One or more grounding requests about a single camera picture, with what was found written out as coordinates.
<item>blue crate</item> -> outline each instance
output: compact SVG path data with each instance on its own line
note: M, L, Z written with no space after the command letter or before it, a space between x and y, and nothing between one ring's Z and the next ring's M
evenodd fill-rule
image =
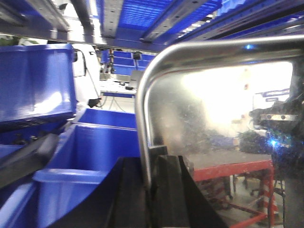
M37 171L38 228L45 228L81 203L105 178L106 172L74 169Z
M149 64L150 64L150 61L147 61L147 60L136 60L137 70L144 71Z
M151 61L154 58L155 58L155 56L153 56L153 55L141 54L141 60Z
M133 58L133 53L124 51L114 51L114 57Z
M59 219L88 196L119 157L139 156L135 129L72 125L61 134L46 169L33 177L40 186L38 227Z
M0 158L20 149L19 145L0 145ZM0 228L36 227L37 186L23 178L0 189Z
M136 70L135 61L132 58L114 57L114 70L117 75L131 75Z
M129 75L131 76L132 71L136 70L136 67L134 66L120 66L120 65L115 65L114 64L114 69L115 69L115 74L117 75Z
M110 62L110 53L109 50L104 50L101 52L100 63L108 64Z
M76 113L72 54L68 44L0 47L0 131Z
M77 114L74 123L101 124L116 127L136 128L135 114L87 108Z

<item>computer monitor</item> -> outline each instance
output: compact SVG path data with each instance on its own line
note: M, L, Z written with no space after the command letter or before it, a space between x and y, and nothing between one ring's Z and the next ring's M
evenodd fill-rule
M142 76L143 76L143 71L141 71L141 70L132 71L131 81L130 81L129 86L133 87L133 88L137 88Z

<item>floor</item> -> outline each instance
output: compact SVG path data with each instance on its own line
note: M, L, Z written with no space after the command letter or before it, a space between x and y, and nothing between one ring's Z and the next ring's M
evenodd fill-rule
M236 182L236 193L233 193L231 189L232 196L233 196L233 203L238 205L246 205L246 207L257 209L256 200L258 199L257 194L255 193L254 196L250 195L252 189L256 189L259 186L259 180L257 179L249 179L248 180L248 189L245 189L244 185L244 177L238 177ZM283 228L283 201L280 195L274 194L279 215L277 216L276 221L278 224L273 226L272 228ZM240 211L238 209L227 209L227 210L218 210L218 214L223 218L223 220L229 225L236 224L239 221L246 220L250 218L250 214L244 211ZM268 228L268 223L265 221L264 223L256 223L248 228Z

